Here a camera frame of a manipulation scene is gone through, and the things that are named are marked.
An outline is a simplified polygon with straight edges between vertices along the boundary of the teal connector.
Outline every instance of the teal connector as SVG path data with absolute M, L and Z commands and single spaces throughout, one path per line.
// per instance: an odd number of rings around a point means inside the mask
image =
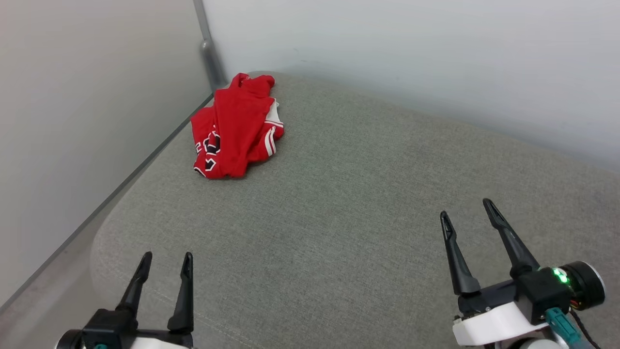
M 581 334 L 573 326 L 560 308 L 551 308 L 545 311 L 547 323 L 569 346 L 573 347 L 581 340 Z

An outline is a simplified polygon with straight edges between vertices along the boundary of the folded red clothing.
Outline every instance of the folded red clothing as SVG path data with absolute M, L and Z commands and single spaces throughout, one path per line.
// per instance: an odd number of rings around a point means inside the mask
M 191 119 L 196 145 L 194 170 L 207 178 L 243 177 L 247 164 L 275 154 L 284 134 L 277 102 L 269 97 L 275 80 L 239 73 L 229 88 L 215 92 L 211 107 Z

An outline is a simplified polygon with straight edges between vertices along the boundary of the black cable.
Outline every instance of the black cable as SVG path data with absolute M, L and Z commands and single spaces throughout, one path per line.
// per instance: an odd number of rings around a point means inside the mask
M 583 332 L 583 335 L 588 340 L 588 342 L 590 342 L 590 344 L 592 344 L 592 346 L 595 349 L 601 349 L 601 347 L 599 347 L 598 344 L 596 344 L 594 339 L 592 339 L 592 337 L 588 333 L 588 330 L 585 329 L 585 325 L 583 324 L 583 322 L 581 321 L 577 313 L 572 308 L 570 309 L 570 315 L 573 316 L 573 318 L 575 319 L 575 322 L 577 323 L 577 326 L 579 326 L 579 329 Z

